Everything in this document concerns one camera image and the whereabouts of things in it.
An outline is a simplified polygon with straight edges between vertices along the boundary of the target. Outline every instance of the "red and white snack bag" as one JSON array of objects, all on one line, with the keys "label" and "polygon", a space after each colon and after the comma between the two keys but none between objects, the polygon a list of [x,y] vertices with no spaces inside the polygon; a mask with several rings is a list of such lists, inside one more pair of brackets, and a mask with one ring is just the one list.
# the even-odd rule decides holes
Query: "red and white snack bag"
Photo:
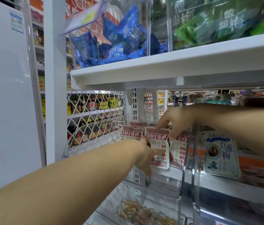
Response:
[{"label": "red and white snack bag", "polygon": [[130,126],[134,128],[144,128],[148,126],[147,122],[130,122]]},{"label": "red and white snack bag", "polygon": [[180,136],[177,136],[177,139],[171,142],[169,148],[169,164],[179,170],[183,170],[189,134],[190,132],[182,132]]},{"label": "red and white snack bag", "polygon": [[168,169],[169,168],[169,129],[155,129],[155,127],[146,127],[145,136],[148,138],[151,148],[163,149],[164,153],[155,155],[152,159],[151,166]]},{"label": "red and white snack bag", "polygon": [[136,139],[140,140],[142,136],[142,128],[133,128],[127,125],[123,125],[121,129],[121,140],[123,139]]}]

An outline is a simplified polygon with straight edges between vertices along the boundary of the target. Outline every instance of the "yellow price label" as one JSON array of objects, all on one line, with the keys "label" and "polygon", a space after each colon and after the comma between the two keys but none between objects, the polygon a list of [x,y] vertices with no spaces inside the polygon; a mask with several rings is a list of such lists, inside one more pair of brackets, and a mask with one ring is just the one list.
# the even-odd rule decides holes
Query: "yellow price label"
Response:
[{"label": "yellow price label", "polygon": [[83,19],[81,20],[81,24],[87,24],[94,20],[96,11],[92,11],[84,15]]}]

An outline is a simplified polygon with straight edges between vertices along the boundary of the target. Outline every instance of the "refrigerator door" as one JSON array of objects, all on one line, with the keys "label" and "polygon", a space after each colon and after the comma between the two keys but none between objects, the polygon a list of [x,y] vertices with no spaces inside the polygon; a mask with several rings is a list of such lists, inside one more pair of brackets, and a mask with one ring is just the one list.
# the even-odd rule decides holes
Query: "refrigerator door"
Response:
[{"label": "refrigerator door", "polygon": [[0,188],[42,156],[22,13],[0,2]]}]

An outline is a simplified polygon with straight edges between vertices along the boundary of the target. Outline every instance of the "red bayberry image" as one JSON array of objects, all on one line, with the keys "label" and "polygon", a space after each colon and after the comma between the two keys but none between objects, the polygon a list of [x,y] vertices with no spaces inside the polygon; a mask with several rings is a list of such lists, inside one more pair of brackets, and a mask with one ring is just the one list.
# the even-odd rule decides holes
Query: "red bayberry image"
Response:
[{"label": "red bayberry image", "polygon": [[174,161],[174,156],[172,155],[171,152],[169,153],[169,161],[170,161],[170,162]]}]

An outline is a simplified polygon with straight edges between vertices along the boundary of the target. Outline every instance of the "left arm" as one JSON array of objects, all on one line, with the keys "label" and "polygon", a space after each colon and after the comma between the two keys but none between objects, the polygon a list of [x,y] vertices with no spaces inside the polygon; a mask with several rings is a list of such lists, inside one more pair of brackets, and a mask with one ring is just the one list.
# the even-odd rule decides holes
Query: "left arm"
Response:
[{"label": "left arm", "polygon": [[0,225],[83,224],[134,165],[151,174],[162,150],[147,139],[114,144],[56,162],[0,189]]}]

